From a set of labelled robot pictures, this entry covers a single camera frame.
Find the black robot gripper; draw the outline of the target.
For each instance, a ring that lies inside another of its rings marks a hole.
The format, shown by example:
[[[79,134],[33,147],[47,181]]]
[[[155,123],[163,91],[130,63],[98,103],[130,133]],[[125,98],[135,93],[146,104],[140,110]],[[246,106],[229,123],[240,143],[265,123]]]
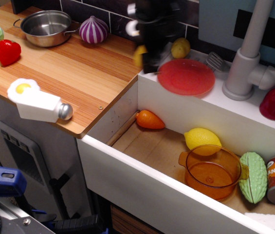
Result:
[[[165,56],[162,51],[170,40],[178,36],[180,27],[172,17],[149,22],[135,19],[126,24],[126,33],[137,45],[144,45],[147,49],[148,53],[142,55],[145,74],[157,72]]]

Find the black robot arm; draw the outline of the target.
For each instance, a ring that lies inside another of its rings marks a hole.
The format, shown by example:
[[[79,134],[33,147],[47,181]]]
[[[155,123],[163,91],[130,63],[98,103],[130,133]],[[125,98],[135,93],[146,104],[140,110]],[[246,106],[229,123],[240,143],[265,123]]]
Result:
[[[145,74],[158,71],[168,44],[181,36],[189,5],[184,0],[136,0],[129,4],[126,33],[147,50],[142,55]]]

